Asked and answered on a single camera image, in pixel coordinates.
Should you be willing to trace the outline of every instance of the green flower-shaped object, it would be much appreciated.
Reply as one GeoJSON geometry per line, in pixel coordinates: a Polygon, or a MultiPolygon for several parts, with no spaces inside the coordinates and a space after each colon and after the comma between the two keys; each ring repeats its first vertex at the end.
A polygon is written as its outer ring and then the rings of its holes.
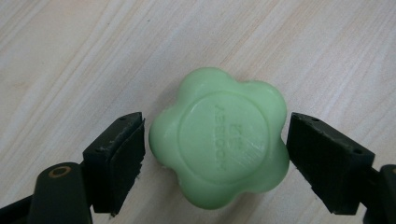
{"type": "Polygon", "coordinates": [[[154,120],[149,144],[157,160],[177,173],[191,203],[215,209],[284,178],[285,119],[285,101],[271,85],[201,68],[184,78],[177,102],[154,120]]]}

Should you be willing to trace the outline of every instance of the wooden surface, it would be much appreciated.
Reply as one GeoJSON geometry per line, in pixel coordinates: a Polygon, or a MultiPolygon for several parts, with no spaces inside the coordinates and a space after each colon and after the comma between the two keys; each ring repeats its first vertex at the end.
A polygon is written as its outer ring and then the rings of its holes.
{"type": "MultiPolygon", "coordinates": [[[[323,119],[396,162],[396,2],[0,1],[0,206],[82,151],[114,119],[142,111],[147,130],[202,66],[280,89],[291,111],[323,119]]],[[[120,214],[95,223],[361,223],[339,217],[293,165],[270,192],[225,208],[189,204],[149,146],[120,214]]]]}

